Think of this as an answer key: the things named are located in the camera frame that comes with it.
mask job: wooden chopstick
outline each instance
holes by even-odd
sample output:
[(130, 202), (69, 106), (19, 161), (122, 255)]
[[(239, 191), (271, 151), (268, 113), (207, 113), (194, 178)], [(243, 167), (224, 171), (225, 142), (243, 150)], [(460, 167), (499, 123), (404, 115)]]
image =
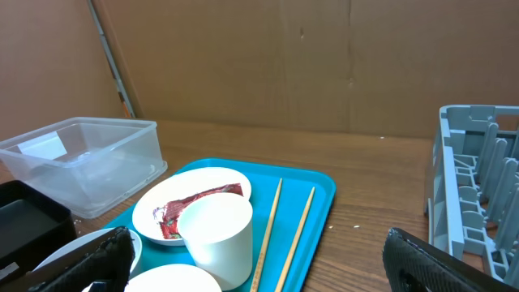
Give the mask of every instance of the wooden chopstick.
[(265, 256), (267, 255), (268, 240), (270, 239), (270, 233), (272, 231), (272, 224), (274, 223), (274, 217), (276, 216), (277, 202), (279, 201), (279, 194), (281, 192), (281, 184), (283, 178), (280, 178), (279, 184), (277, 185), (276, 196), (270, 209), (270, 216), (268, 218), (267, 229), (263, 237), (263, 243), (261, 244), (261, 251), (259, 252), (258, 263), (256, 264), (256, 270), (254, 271), (254, 278), (252, 278), (251, 292), (256, 292), (260, 286), (261, 271), (263, 271), (263, 264), (265, 262)]
[(294, 241), (292, 242), (292, 247), (290, 247), (289, 254), (286, 257), (285, 266), (283, 266), (283, 271), (281, 271), (281, 275), (279, 281), (277, 282), (276, 292), (281, 292), (283, 289), (283, 285), (285, 284), (286, 275), (289, 273), (290, 264), (292, 264), (292, 259), (294, 258), (295, 249), (298, 246), (299, 237), (302, 233), (302, 228), (305, 225), (305, 221), (307, 220), (308, 210), (310, 210), (311, 201), (314, 197), (315, 187), (311, 189), (310, 196), (308, 196), (307, 206), (305, 206), (305, 210), (302, 212), (301, 221), (299, 221), (298, 231), (296, 231), (294, 236)]

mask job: dish rack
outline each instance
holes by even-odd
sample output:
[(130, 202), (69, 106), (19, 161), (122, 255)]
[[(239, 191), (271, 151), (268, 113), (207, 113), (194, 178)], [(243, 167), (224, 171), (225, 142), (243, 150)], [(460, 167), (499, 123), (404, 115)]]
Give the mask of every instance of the dish rack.
[(459, 260), (479, 255), (485, 273), (519, 288), (519, 128), (500, 130), (502, 116), (519, 120), (519, 107), (440, 109), (425, 213), (430, 244)]

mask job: white label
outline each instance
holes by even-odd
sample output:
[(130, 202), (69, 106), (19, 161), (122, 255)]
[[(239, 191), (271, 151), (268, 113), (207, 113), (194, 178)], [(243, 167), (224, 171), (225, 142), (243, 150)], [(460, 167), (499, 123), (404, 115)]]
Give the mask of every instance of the white label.
[(13, 273), (19, 268), (19, 266), (16, 263), (11, 263), (7, 265), (5, 268), (0, 270), (0, 280), (7, 277), (10, 273)]
[(18, 148), (22, 154), (50, 160), (66, 154), (65, 146), (55, 131), (20, 143)]

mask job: wooden tabletop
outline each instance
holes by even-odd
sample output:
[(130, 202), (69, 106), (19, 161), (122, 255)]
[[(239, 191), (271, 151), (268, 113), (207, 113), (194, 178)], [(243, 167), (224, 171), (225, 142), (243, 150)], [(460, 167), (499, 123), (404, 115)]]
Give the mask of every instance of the wooden tabletop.
[(381, 253), (389, 228), (427, 240), (422, 208), (431, 140), (170, 121), (157, 131), (167, 172), (106, 214), (76, 218), (79, 235), (100, 229), (190, 161), (222, 157), (318, 170), (335, 180), (305, 291), (390, 291)]

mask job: black tray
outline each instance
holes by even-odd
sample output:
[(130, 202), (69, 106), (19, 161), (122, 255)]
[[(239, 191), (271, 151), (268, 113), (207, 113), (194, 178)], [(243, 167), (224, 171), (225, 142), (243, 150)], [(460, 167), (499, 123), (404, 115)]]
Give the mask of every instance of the black tray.
[(1, 286), (32, 271), (76, 235), (68, 208), (12, 181), (0, 185), (0, 238)]

